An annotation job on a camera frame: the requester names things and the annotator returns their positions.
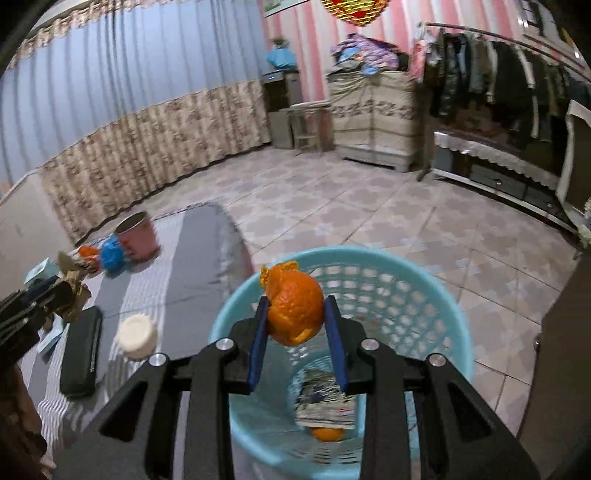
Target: pink cup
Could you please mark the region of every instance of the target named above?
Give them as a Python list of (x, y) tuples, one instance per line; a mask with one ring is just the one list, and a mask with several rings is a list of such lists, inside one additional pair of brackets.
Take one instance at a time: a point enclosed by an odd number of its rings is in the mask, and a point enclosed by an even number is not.
[(123, 220), (116, 228), (115, 235), (132, 260), (149, 260), (160, 246), (147, 212), (134, 213)]

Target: black case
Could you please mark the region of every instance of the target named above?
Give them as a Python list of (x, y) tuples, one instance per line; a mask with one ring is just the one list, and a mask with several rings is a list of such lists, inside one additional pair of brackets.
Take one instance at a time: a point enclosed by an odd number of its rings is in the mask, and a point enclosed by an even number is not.
[(95, 391), (102, 320), (102, 311), (91, 307), (70, 324), (60, 377), (60, 391), (68, 398), (85, 397)]

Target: striped tablecloth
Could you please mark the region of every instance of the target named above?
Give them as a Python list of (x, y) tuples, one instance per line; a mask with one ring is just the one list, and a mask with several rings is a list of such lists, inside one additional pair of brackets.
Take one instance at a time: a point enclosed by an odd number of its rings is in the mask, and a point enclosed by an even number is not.
[(56, 463), (63, 449), (141, 365), (121, 355), (114, 341), (119, 322), (134, 313), (146, 313), (158, 329), (157, 351), (173, 359), (192, 355), (206, 345), (224, 301), (252, 273), (242, 237), (218, 205), (192, 206), (162, 216), (154, 225), (161, 245), (157, 258), (115, 278), (101, 273), (86, 280), (92, 293), (86, 307), (97, 305), (104, 315), (95, 394), (76, 401), (60, 394), (66, 334), (49, 359), (33, 348), (21, 361), (25, 383), (43, 421), (47, 456)]

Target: laundry basket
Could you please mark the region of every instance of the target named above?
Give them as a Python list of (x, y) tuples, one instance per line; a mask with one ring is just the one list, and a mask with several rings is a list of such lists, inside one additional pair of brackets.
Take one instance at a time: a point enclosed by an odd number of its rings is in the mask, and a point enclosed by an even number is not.
[[(297, 260), (300, 270), (320, 283), (325, 296), (336, 297), (341, 315), (360, 321), (369, 337), (400, 355), (424, 359), (433, 352), (443, 353), (470, 380), (472, 341), (462, 312), (439, 281), (419, 266), (363, 247), (317, 248), (287, 260)], [(238, 320), (252, 317), (263, 294), (258, 274), (243, 283), (219, 313), (210, 342), (227, 336)], [(295, 348), (269, 338), (256, 391), (230, 396), (232, 436), (255, 459), (289, 476), (355, 480), (361, 467), (364, 395), (356, 401), (356, 430), (341, 442), (323, 443), (295, 423), (295, 399), (309, 368), (332, 368), (324, 329)], [(411, 448), (416, 450), (412, 416), (409, 411)]]

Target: white lace trim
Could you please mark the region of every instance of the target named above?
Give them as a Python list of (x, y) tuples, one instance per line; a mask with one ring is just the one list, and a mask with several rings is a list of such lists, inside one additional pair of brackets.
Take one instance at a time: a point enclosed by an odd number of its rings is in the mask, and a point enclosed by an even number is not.
[(521, 173), (551, 190), (556, 190), (556, 187), (558, 186), (558, 177), (553, 173), (545, 171), (513, 154), (497, 150), (489, 145), (454, 137), (444, 132), (435, 132), (435, 144), (438, 147), (457, 151), (464, 155), (470, 155), (471, 157), (488, 160), (491, 163)]

